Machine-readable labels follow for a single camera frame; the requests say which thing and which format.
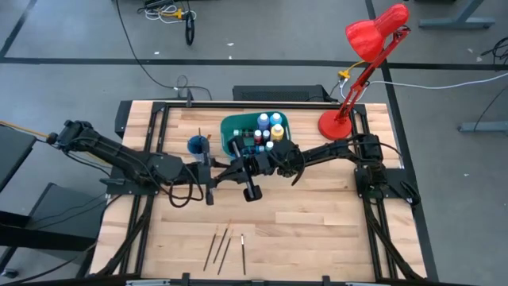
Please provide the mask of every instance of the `gray floor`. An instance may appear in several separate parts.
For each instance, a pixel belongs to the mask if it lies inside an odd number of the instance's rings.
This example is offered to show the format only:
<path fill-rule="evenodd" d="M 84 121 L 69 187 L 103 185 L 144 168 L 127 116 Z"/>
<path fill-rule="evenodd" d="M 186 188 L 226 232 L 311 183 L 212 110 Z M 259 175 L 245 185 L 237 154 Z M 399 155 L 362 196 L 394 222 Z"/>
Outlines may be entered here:
<path fill-rule="evenodd" d="M 183 40 L 181 25 L 164 25 L 136 14 L 139 1 L 120 0 L 126 28 L 140 58 L 153 59 L 255 59 L 255 60 L 357 60 L 344 37 L 344 27 L 367 18 L 363 1 L 305 2 L 193 1 L 198 12 L 196 41 Z M 377 14 L 396 1 L 375 1 Z M 27 0 L 0 1 L 0 42 L 25 8 Z M 105 0 L 67 0 L 55 5 L 37 1 L 8 57 L 125 58 L 131 59 L 114 4 Z M 491 57 L 477 56 L 505 37 L 506 2 L 485 2 L 475 16 L 496 17 L 489 30 L 423 31 L 417 19 L 443 17 L 453 6 L 406 3 L 413 32 L 395 50 L 390 62 L 485 64 Z M 214 99 L 232 99 L 238 84 L 323 84 L 337 80 L 338 68 L 149 66 L 163 83 L 174 84 L 178 75 L 208 87 Z M 486 79 L 494 71 L 391 70 L 393 80 L 430 86 Z M 381 80 L 377 71 L 372 80 Z M 483 108 L 507 83 L 499 81 L 424 91 L 397 87 L 407 140 L 424 203 L 429 236 L 442 281 L 500 285 L 506 281 L 508 246 L 508 192 L 503 158 L 505 134 L 461 134 L 456 127 L 475 121 Z M 113 132 L 117 105 L 122 99 L 174 96 L 174 91 L 151 82 L 138 66 L 129 65 L 26 65 L 0 64 L 0 114 L 45 133 L 58 132 L 66 119 L 84 119 L 106 136 Z M 196 98 L 206 95 L 195 92 Z M 365 102 L 387 102 L 383 85 L 373 84 Z M 508 98 L 501 97 L 484 120 L 508 119 Z M 105 190 L 100 173 L 68 160 L 54 149 L 36 145 L 20 171 L 0 197 L 0 209 L 26 214 L 48 182 L 97 195 Z M 20 278 L 60 263 L 58 258 L 21 251 L 11 267 Z M 51 276 L 71 277 L 73 269 Z"/>

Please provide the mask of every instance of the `lamp shade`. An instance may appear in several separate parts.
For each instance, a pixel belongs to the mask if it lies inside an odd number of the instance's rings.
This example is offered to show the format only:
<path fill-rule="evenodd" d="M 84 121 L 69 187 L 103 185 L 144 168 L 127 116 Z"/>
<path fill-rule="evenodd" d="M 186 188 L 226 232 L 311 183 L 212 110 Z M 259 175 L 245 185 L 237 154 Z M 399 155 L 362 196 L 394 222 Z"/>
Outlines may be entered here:
<path fill-rule="evenodd" d="M 400 26 L 406 24 L 410 11 L 395 4 L 375 20 L 364 20 L 346 27 L 346 37 L 355 52 L 366 62 L 372 62 L 382 52 L 384 41 Z"/>

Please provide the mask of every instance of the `desk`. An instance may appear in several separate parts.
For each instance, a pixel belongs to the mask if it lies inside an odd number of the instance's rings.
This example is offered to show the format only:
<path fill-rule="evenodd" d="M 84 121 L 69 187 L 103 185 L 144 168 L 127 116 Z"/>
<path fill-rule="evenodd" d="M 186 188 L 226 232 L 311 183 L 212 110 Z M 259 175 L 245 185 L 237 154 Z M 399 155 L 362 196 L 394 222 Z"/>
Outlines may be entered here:
<path fill-rule="evenodd" d="M 229 162 L 221 151 L 221 120 L 227 115 L 261 110 L 240 108 L 238 102 L 230 103 L 222 103 L 228 108 L 220 107 L 220 102 L 210 103 L 208 107 L 170 108 L 163 151 L 180 156 L 187 163 L 193 161 L 187 152 L 187 139 L 197 134 L 198 127 L 201 127 L 202 134 L 211 134 L 211 154 L 220 162 Z M 132 103 L 124 145 L 136 150 L 144 148 L 152 104 L 151 101 Z M 323 106 L 324 103 L 298 104 Z M 252 105 L 242 102 L 241 105 L 260 107 L 258 102 Z M 287 116 L 292 141 L 302 150 L 327 142 L 317 128 L 324 109 L 304 108 L 264 109 L 279 110 Z M 381 142 L 395 146 L 387 106 L 366 104 L 365 110 L 370 132 L 378 135 Z M 159 133 L 160 122 L 159 116 L 155 134 Z M 156 141 L 156 138 L 152 141 L 152 151 Z M 383 155 L 387 168 L 399 166 L 396 152 L 383 147 Z M 264 197 L 254 203 L 246 203 L 241 193 L 244 185 L 233 182 L 219 185 L 212 207 L 204 201 L 191 201 L 183 209 L 175 209 L 166 195 L 158 195 L 152 209 L 142 277 L 179 279 L 183 272 L 189 272 L 191 279 L 321 280 L 327 275 L 332 281 L 373 281 L 364 207 L 356 194 L 354 168 L 355 165 L 347 160 L 317 164 L 306 168 L 293 187 L 292 178 L 257 176 L 255 184 L 261 186 Z M 213 170 L 213 175 L 220 171 Z M 179 187 L 179 191 L 183 194 L 187 188 Z M 132 203 L 133 197 L 124 195 L 107 210 L 90 272 L 101 269 L 125 238 Z M 425 276 L 410 206 L 401 199 L 385 199 L 384 204 L 393 243 L 413 269 Z M 216 226 L 219 225 L 220 237 L 230 219 L 234 235 L 221 274 L 217 275 L 218 263 L 213 265 L 211 262 L 203 272 Z M 245 236 L 246 276 L 242 273 L 241 234 Z M 216 240 L 212 257 L 217 247 Z M 387 259 L 381 242 L 378 247 L 383 274 L 387 276 Z M 136 246 L 133 248 L 131 257 L 136 252 Z M 134 259 L 129 265 L 130 272 Z"/>

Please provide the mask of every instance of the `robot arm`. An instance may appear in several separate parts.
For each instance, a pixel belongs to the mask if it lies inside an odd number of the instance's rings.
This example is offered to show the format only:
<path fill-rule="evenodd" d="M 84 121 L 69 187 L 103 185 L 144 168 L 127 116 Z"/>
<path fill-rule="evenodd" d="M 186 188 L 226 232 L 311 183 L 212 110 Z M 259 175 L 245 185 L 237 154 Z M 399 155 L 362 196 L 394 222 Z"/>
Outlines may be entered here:
<path fill-rule="evenodd" d="M 362 157 L 358 157 L 349 149 L 351 145 L 360 147 Z M 282 140 L 275 144 L 270 152 L 242 156 L 241 150 L 245 147 L 242 137 L 234 137 L 228 142 L 229 151 L 235 154 L 231 165 L 217 177 L 210 181 L 210 187 L 215 188 L 224 180 L 232 180 L 238 184 L 246 184 L 244 197 L 248 202 L 256 201 L 263 197 L 260 186 L 254 185 L 253 176 L 277 175 L 284 177 L 295 176 L 292 185 L 296 184 L 306 167 L 320 164 L 334 159 L 347 159 L 355 164 L 362 165 L 366 174 L 370 177 L 382 179 L 383 154 L 379 145 L 379 138 L 373 134 L 358 134 L 344 140 L 335 140 L 322 146 L 300 151 L 298 145 L 292 141 Z"/>
<path fill-rule="evenodd" d="M 69 121 L 60 134 L 51 133 L 47 142 L 64 153 L 89 152 L 120 168 L 125 178 L 141 186 L 161 184 L 206 184 L 210 166 L 184 164 L 180 157 L 165 153 L 136 151 L 103 137 L 89 122 Z"/>

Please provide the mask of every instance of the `green basket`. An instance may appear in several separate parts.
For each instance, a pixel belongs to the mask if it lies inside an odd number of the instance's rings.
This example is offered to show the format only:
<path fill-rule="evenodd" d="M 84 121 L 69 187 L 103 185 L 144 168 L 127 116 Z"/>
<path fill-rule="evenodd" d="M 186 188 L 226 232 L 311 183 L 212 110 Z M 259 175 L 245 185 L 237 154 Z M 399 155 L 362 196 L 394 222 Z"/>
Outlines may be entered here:
<path fill-rule="evenodd" d="M 289 129 L 289 122 L 287 121 L 286 115 L 284 113 L 278 112 L 278 111 L 268 111 L 268 112 L 258 112 L 258 113 L 252 113 L 252 114 L 238 114 L 238 115 L 230 115 L 224 119 L 222 119 L 221 122 L 221 143 L 222 143 L 222 150 L 224 153 L 233 156 L 231 153 L 229 153 L 228 150 L 228 141 L 233 138 L 233 131 L 235 129 L 257 129 L 257 118 L 265 113 L 270 118 L 272 114 L 274 113 L 280 114 L 280 116 L 283 119 L 283 128 L 284 128 L 284 137 L 288 140 L 291 140 L 291 131 Z M 254 146 L 254 138 L 252 137 L 245 137 L 244 138 L 245 145 L 247 146 Z"/>

